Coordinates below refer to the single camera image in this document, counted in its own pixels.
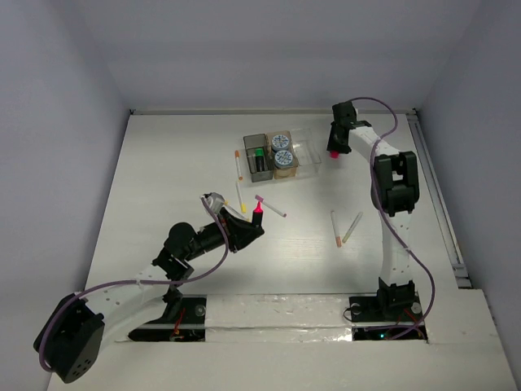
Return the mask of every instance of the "pink marker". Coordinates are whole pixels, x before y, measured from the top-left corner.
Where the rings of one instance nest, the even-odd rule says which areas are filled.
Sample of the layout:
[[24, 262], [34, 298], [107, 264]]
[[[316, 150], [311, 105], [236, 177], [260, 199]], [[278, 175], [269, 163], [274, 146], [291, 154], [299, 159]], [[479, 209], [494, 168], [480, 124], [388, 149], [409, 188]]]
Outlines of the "pink marker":
[[279, 209], [275, 208], [273, 205], [268, 204], [264, 198], [262, 198], [260, 195], [256, 195], [255, 199], [257, 201], [260, 201], [266, 208], [273, 210], [276, 214], [278, 214], [280, 217], [287, 216], [286, 213], [281, 212]]

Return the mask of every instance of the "robotic arm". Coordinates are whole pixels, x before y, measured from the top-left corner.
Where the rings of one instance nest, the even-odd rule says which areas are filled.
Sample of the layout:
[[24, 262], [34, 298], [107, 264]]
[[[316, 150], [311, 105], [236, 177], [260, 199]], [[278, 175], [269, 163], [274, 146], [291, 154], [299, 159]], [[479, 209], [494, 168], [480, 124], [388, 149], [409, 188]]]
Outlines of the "robotic arm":
[[[204, 202], [217, 215], [232, 253], [264, 234], [261, 213], [254, 213], [252, 222], [247, 222], [232, 216], [224, 207], [223, 197], [217, 193], [205, 195]], [[35, 340], [34, 349], [38, 353], [40, 349], [45, 350], [43, 357], [47, 365], [64, 383], [79, 379], [92, 367], [99, 352], [113, 341], [161, 317], [165, 311], [176, 314], [182, 300], [182, 294], [177, 290], [181, 284], [170, 282], [186, 280], [194, 271], [188, 261], [224, 243], [225, 238], [216, 222], [199, 232], [188, 223], [176, 224], [170, 229], [160, 254], [147, 268], [134, 279], [122, 281], [121, 285], [100, 289], [75, 300], [52, 324], [45, 346], [42, 346], [44, 332], [51, 320], [75, 295], [62, 299]]]
[[[418, 165], [413, 152], [400, 152], [373, 131], [367, 121], [359, 121], [351, 102], [333, 106], [334, 121], [327, 150], [336, 153], [359, 152], [371, 164], [374, 152], [374, 178], [371, 198], [377, 200], [391, 228], [409, 242], [409, 222], [414, 205], [419, 199]], [[376, 297], [351, 297], [353, 322], [396, 321], [404, 309], [415, 302], [413, 276], [409, 254], [391, 233], [380, 215], [383, 233], [383, 262]]]

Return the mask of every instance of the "green marker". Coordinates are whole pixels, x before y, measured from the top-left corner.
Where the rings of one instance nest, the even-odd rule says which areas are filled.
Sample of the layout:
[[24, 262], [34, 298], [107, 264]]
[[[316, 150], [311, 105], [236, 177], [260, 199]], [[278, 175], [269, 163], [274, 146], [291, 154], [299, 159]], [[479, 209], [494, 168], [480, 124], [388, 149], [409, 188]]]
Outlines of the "green marker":
[[257, 167], [257, 173], [264, 171], [264, 149], [257, 148], [255, 150], [255, 164]]

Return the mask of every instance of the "gray wall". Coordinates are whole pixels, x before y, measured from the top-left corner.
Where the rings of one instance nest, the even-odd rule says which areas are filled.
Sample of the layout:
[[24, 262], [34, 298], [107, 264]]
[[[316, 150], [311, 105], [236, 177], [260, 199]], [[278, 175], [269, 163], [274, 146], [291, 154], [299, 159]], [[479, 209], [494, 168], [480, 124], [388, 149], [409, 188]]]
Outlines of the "gray wall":
[[81, 288], [128, 111], [69, 0], [0, 2], [0, 381], [45, 389], [32, 343]]
[[521, 386], [521, 2], [484, 2], [421, 120], [465, 263]]
[[479, 0], [77, 0], [132, 108], [427, 96]]

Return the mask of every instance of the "white table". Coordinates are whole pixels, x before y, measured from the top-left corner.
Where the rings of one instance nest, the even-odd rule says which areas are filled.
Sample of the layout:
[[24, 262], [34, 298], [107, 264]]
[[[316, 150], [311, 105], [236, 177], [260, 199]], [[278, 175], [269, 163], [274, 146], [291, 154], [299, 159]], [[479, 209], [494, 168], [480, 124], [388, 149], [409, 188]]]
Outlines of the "white table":
[[[210, 223], [200, 194], [217, 191], [237, 206], [234, 150], [243, 148], [244, 135], [309, 128], [322, 156], [318, 176], [243, 185], [250, 211], [254, 195], [259, 194], [287, 211], [288, 217], [266, 210], [263, 237], [230, 255], [214, 275], [181, 290], [208, 295], [208, 322], [217, 327], [314, 327], [315, 323], [348, 327], [340, 317], [347, 304], [345, 294], [377, 289], [381, 228], [369, 197], [367, 162], [356, 152], [332, 160], [325, 151], [331, 117], [132, 116], [88, 286], [139, 272], [160, 251], [174, 223], [189, 222], [196, 229]], [[401, 150], [415, 151], [405, 116], [399, 117], [400, 127], [388, 141]], [[389, 115], [365, 119], [380, 134], [392, 125]], [[243, 172], [247, 179], [245, 160]], [[421, 171], [419, 179], [420, 201], [410, 243], [436, 280], [436, 303], [426, 322], [429, 345], [421, 341], [296, 344], [290, 339], [281, 343], [280, 335], [263, 343], [256, 343], [253, 336], [226, 343], [229, 338], [224, 335], [205, 343], [120, 343], [105, 350], [77, 382], [65, 388], [53, 376], [49, 389], [514, 389], [483, 294], [458, 290]], [[339, 215], [342, 231], [358, 212], [364, 212], [341, 249], [335, 246], [331, 209]], [[195, 273], [212, 267], [220, 257], [217, 249], [193, 260]], [[422, 270], [412, 267], [425, 307], [430, 285]], [[259, 302], [269, 302], [263, 310], [280, 304], [270, 304], [262, 296], [266, 294], [286, 295], [277, 297], [293, 306], [291, 312], [278, 314], [274, 306], [270, 316], [260, 318], [246, 310]], [[301, 309], [302, 297], [295, 294], [324, 294], [331, 300], [297, 321], [290, 314]], [[338, 294], [344, 294], [345, 300], [336, 300]]]

